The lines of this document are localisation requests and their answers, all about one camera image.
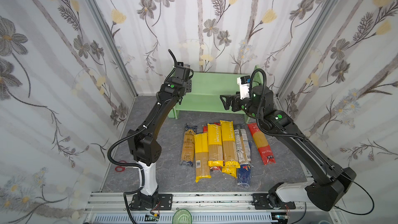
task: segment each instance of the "floral wallpaper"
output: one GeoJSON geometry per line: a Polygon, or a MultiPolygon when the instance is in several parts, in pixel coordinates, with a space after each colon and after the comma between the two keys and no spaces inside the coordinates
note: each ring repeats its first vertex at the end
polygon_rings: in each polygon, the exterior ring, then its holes
{"type": "Polygon", "coordinates": [[[172,68],[167,49],[195,72],[260,65],[277,91],[326,0],[96,1],[138,93],[154,94],[172,68]]]}
{"type": "MultiPolygon", "coordinates": [[[[393,223],[398,197],[398,0],[339,0],[280,100],[315,144],[351,166],[375,210],[349,223],[393,223]]],[[[353,185],[340,207],[364,213],[353,185]]]]}
{"type": "Polygon", "coordinates": [[[0,0],[0,215],[82,223],[133,97],[84,0],[0,0]]]}

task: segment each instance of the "table surface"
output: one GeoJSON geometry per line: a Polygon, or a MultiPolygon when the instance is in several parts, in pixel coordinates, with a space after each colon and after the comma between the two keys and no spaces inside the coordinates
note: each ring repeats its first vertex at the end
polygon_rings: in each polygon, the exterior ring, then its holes
{"type": "MultiPolygon", "coordinates": [[[[127,120],[124,136],[126,136],[128,130],[135,130],[143,122],[155,102],[156,97],[154,96],[138,96],[127,120]]],[[[237,186],[235,178],[219,171],[211,172],[212,178],[201,179],[198,183],[195,183],[195,168],[179,165],[185,125],[198,126],[198,132],[201,132],[204,124],[219,122],[220,120],[244,124],[243,115],[229,113],[181,111],[177,120],[166,118],[157,138],[157,142],[162,146],[162,153],[156,164],[159,192],[268,191],[278,182],[298,183],[306,181],[298,158],[276,138],[267,136],[276,164],[264,165],[253,142],[249,188],[237,186]]],[[[246,132],[249,141],[253,141],[247,125],[246,132]]],[[[116,161],[133,162],[133,156],[129,152],[127,142],[119,145],[114,158],[116,161]]],[[[129,168],[123,172],[116,172],[115,165],[112,165],[102,192],[133,191],[138,188],[138,185],[138,169],[129,168]]]]}

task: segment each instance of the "red scissors handle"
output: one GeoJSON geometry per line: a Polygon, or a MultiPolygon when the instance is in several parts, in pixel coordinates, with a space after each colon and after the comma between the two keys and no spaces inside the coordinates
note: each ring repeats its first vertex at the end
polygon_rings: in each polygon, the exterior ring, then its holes
{"type": "MultiPolygon", "coordinates": [[[[124,160],[120,160],[119,163],[127,163],[127,162],[124,160]]],[[[122,166],[115,167],[115,171],[117,171],[117,172],[123,172],[125,169],[126,169],[126,167],[122,167],[122,166]]]]}

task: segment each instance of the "green wooden bench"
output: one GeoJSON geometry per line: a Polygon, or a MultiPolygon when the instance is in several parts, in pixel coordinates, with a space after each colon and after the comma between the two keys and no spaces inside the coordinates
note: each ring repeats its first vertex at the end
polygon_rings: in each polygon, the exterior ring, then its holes
{"type": "MultiPolygon", "coordinates": [[[[225,110],[220,100],[220,95],[234,95],[239,92],[236,78],[242,76],[245,75],[196,72],[192,77],[192,92],[183,97],[181,105],[176,104],[173,107],[168,117],[177,119],[180,111],[226,112],[244,114],[245,121],[248,123],[249,117],[243,111],[232,112],[231,109],[225,110]]],[[[260,73],[256,74],[254,81],[253,86],[257,86],[257,82],[263,82],[260,73]]]]}

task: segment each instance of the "green glass bowl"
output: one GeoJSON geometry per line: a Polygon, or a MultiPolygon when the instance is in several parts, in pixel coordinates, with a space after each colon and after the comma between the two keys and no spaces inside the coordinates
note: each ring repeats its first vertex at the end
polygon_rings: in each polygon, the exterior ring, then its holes
{"type": "Polygon", "coordinates": [[[180,209],[173,216],[173,224],[192,224],[191,213],[186,209],[180,209]]]}

